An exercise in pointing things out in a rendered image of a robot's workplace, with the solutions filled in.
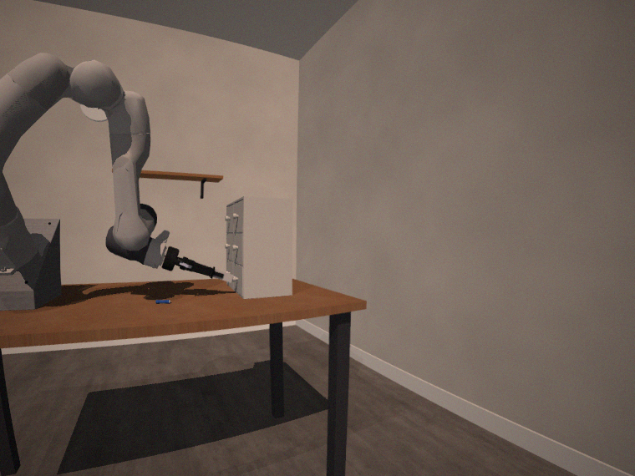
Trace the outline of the white chest of drawers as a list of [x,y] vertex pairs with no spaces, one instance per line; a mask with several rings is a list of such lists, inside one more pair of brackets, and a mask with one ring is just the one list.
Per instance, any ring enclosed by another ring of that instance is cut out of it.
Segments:
[[292,296],[292,199],[243,196],[243,299]]

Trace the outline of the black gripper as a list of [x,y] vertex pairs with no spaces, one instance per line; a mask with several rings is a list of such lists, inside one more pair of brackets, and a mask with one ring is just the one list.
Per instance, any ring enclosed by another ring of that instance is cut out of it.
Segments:
[[[162,269],[166,269],[168,271],[173,271],[174,266],[177,265],[180,267],[181,270],[186,270],[186,271],[194,271],[196,273],[200,273],[202,275],[206,275],[209,276],[211,279],[212,277],[215,277],[217,279],[223,280],[223,281],[228,281],[231,283],[233,275],[226,273],[224,271],[219,271],[217,269],[215,269],[215,267],[213,266],[213,268],[209,267],[209,266],[204,266],[202,264],[199,264],[193,260],[188,259],[187,257],[180,258],[178,257],[179,254],[179,249],[176,249],[174,247],[169,246],[166,255],[165,255],[165,259],[162,265]],[[177,258],[176,258],[177,257]],[[187,262],[187,263],[186,263]],[[192,262],[192,263],[191,263]]]

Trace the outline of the grey drawer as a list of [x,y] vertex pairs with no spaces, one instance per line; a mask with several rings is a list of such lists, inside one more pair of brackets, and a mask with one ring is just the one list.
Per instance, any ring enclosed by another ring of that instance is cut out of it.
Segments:
[[234,282],[234,290],[243,296],[243,266],[238,263],[233,263],[234,276],[232,281]]
[[234,234],[234,245],[232,246],[232,250],[234,251],[234,261],[238,261],[243,264],[242,241],[243,234]]
[[227,207],[226,216],[225,216],[225,220],[228,220],[226,222],[226,231],[233,230],[232,214],[234,214],[234,205]]
[[243,200],[234,204],[234,230],[243,230]]
[[[226,273],[233,275],[233,262],[231,260],[226,260]],[[227,282],[234,289],[234,282]]]
[[225,248],[228,248],[228,249],[226,249],[226,257],[228,257],[228,258],[233,260],[232,246],[233,246],[233,234],[226,234]]

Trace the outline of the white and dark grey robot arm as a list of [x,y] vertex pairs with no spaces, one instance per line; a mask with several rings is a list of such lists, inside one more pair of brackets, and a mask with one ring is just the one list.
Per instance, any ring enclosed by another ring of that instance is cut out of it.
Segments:
[[50,53],[38,53],[0,79],[0,276],[11,276],[38,253],[38,242],[14,203],[3,167],[21,136],[62,98],[107,110],[115,206],[107,249],[157,269],[164,260],[170,232],[150,237],[157,214],[140,203],[140,173],[150,156],[145,98],[124,91],[110,66],[99,61],[71,68]]

